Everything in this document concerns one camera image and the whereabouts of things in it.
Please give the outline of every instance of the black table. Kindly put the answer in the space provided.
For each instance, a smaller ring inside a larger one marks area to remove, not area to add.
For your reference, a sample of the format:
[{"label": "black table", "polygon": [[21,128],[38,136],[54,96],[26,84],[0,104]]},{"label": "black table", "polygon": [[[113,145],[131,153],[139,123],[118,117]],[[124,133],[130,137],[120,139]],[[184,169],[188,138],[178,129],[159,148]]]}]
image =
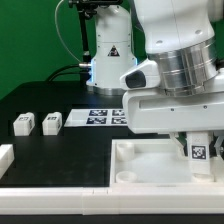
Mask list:
[{"label": "black table", "polygon": [[[1,188],[108,187],[112,139],[155,138],[134,135],[127,127],[62,128],[43,136],[48,113],[71,109],[121,108],[121,96],[89,93],[79,82],[25,83],[0,101],[0,144],[14,144],[15,161],[0,180]],[[30,136],[15,137],[19,114],[35,114]],[[0,223],[223,223],[223,215],[0,216]]]}]

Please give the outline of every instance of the green backdrop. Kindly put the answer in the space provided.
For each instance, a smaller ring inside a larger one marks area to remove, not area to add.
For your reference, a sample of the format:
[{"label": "green backdrop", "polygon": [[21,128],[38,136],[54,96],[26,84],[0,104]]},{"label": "green backdrop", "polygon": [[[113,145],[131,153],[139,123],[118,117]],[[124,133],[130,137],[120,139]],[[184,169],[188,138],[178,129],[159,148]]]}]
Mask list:
[{"label": "green backdrop", "polygon": [[[76,63],[64,50],[56,34],[54,11],[58,2],[0,0],[0,99],[21,83],[45,80],[57,68]],[[59,25],[69,49],[81,59],[77,12],[75,8],[68,8],[67,0],[59,11]],[[88,21],[87,25],[90,50],[94,56],[94,20]],[[218,54],[224,58],[224,22],[216,23],[215,30]],[[144,36],[137,29],[134,30],[134,41],[137,43],[135,55],[144,57]]]}]

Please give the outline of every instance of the white base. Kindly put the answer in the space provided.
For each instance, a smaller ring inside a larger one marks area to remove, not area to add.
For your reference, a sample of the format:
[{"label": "white base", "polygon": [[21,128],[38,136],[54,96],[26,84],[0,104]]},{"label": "white base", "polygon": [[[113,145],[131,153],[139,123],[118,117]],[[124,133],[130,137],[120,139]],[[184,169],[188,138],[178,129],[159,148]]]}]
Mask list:
[{"label": "white base", "polygon": [[[125,161],[116,158],[120,142],[112,144],[109,188],[2,188],[0,214],[224,213],[220,157],[212,159],[215,182],[198,183],[171,140],[131,140],[135,156],[129,154]],[[116,183],[116,174],[123,170],[136,173],[136,183]]]}]

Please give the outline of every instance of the white block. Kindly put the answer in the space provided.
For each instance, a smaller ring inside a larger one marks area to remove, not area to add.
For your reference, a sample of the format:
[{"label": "white block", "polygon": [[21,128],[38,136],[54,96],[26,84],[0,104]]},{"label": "white block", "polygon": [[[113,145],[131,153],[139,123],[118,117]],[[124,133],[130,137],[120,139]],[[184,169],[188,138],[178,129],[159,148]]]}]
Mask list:
[{"label": "white block", "polygon": [[0,146],[0,179],[7,171],[14,160],[14,152],[12,145]]},{"label": "white block", "polygon": [[42,123],[44,135],[57,135],[62,127],[62,115],[59,112],[48,114]]},{"label": "white block", "polygon": [[35,126],[34,114],[20,114],[13,123],[15,136],[28,136]]}]

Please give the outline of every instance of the white paper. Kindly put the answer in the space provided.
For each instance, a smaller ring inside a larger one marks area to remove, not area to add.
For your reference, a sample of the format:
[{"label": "white paper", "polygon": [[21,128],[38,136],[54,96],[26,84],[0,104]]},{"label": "white paper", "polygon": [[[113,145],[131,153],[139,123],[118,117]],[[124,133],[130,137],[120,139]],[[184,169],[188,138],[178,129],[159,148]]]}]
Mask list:
[{"label": "white paper", "polygon": [[127,126],[123,109],[71,110],[65,127]]}]

